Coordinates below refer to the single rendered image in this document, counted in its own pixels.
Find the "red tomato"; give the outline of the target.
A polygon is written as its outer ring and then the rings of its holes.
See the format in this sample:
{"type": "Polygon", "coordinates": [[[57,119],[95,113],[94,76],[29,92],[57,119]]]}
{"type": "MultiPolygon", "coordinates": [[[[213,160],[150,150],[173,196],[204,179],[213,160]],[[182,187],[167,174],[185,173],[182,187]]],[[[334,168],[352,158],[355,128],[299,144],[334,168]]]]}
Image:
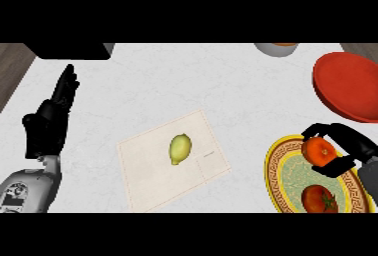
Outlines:
{"type": "Polygon", "coordinates": [[[339,203],[336,196],[323,185],[311,185],[302,193],[302,203],[309,213],[337,213],[339,203]]]}

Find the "orange squash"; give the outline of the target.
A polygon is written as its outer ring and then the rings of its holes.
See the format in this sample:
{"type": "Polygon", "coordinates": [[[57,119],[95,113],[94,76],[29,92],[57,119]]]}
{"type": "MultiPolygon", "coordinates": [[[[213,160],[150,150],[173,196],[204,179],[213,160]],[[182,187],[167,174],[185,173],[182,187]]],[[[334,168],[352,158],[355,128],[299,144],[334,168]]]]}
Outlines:
{"type": "Polygon", "coordinates": [[[324,167],[337,158],[336,148],[323,137],[306,140],[302,145],[302,154],[308,162],[318,167],[324,167]]]}

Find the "yellow patterned plate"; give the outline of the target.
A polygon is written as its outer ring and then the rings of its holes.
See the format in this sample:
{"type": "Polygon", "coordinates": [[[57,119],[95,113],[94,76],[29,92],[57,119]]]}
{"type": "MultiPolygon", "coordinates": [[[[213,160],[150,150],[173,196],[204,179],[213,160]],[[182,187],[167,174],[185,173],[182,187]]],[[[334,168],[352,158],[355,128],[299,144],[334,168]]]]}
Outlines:
{"type": "Polygon", "coordinates": [[[265,160],[265,181],[274,205],[283,213],[306,213],[302,194],[311,185],[324,186],[336,196],[340,213],[374,213],[373,197],[362,186],[358,169],[333,179],[312,170],[302,154],[303,136],[284,136],[265,160]]]}

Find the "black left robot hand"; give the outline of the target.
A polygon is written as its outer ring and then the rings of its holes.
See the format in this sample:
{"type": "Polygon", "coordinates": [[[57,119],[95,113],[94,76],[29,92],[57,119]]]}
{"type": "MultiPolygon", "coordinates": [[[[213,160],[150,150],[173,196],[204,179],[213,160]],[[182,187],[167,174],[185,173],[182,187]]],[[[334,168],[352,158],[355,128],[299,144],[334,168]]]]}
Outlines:
{"type": "Polygon", "coordinates": [[[79,86],[74,65],[69,64],[58,79],[52,97],[43,101],[38,111],[23,118],[27,134],[27,159],[61,154],[79,86]]]}

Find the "beige placemat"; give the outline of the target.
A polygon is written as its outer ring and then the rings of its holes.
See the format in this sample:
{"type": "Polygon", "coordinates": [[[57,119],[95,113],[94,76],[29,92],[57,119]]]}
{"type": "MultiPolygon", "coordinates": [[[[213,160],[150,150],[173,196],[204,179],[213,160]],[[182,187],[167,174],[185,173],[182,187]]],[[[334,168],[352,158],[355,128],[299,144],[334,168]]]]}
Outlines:
{"type": "Polygon", "coordinates": [[[132,212],[159,210],[231,172],[203,110],[122,141],[117,147],[132,212]],[[169,148],[182,134],[191,138],[193,150],[173,165],[169,148]]]}

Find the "black appliance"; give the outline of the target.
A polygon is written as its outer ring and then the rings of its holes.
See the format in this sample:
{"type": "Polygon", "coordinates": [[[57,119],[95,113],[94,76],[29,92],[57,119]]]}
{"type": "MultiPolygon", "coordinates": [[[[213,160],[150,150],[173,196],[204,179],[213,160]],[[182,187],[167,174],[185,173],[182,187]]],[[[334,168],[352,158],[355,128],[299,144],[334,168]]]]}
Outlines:
{"type": "Polygon", "coordinates": [[[114,43],[27,43],[26,46],[42,59],[108,60],[114,43]]]}

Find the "grey cup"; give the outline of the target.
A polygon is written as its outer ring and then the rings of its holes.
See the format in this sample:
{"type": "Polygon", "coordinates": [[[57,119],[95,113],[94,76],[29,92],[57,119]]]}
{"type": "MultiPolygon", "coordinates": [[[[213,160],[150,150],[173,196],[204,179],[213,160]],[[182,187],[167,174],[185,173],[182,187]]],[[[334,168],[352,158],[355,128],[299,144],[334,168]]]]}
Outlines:
{"type": "Polygon", "coordinates": [[[272,57],[290,56],[299,44],[297,43],[256,43],[258,49],[272,57]]]}

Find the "red bowl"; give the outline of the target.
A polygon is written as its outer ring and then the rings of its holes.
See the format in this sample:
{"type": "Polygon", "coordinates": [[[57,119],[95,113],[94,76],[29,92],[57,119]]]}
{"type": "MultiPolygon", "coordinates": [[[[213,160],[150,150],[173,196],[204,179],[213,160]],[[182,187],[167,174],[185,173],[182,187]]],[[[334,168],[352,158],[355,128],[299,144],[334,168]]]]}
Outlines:
{"type": "Polygon", "coordinates": [[[330,110],[356,122],[378,123],[378,64],[358,54],[333,52],[317,60],[312,77],[330,110]]]}

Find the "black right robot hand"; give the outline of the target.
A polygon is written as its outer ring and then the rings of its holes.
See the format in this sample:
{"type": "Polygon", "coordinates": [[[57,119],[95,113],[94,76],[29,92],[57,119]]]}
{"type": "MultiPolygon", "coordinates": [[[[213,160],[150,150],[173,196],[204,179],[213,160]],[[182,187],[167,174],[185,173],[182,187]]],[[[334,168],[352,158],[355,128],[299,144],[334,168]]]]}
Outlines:
{"type": "Polygon", "coordinates": [[[320,137],[328,135],[349,153],[348,156],[337,157],[324,167],[312,167],[318,173],[330,178],[337,178],[345,174],[356,166],[356,160],[367,164],[374,157],[378,157],[378,145],[376,142],[342,123],[315,123],[302,135],[303,141],[308,141],[315,135],[320,135],[320,137]]]}

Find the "yellow-green lemon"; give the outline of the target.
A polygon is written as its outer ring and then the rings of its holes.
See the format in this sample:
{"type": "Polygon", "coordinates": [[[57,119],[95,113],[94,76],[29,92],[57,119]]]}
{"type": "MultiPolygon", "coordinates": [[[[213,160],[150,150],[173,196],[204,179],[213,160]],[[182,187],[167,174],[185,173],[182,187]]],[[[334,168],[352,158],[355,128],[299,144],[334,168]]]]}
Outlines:
{"type": "Polygon", "coordinates": [[[179,165],[181,162],[188,158],[193,149],[193,141],[187,134],[178,135],[170,144],[169,155],[172,164],[179,165]]]}

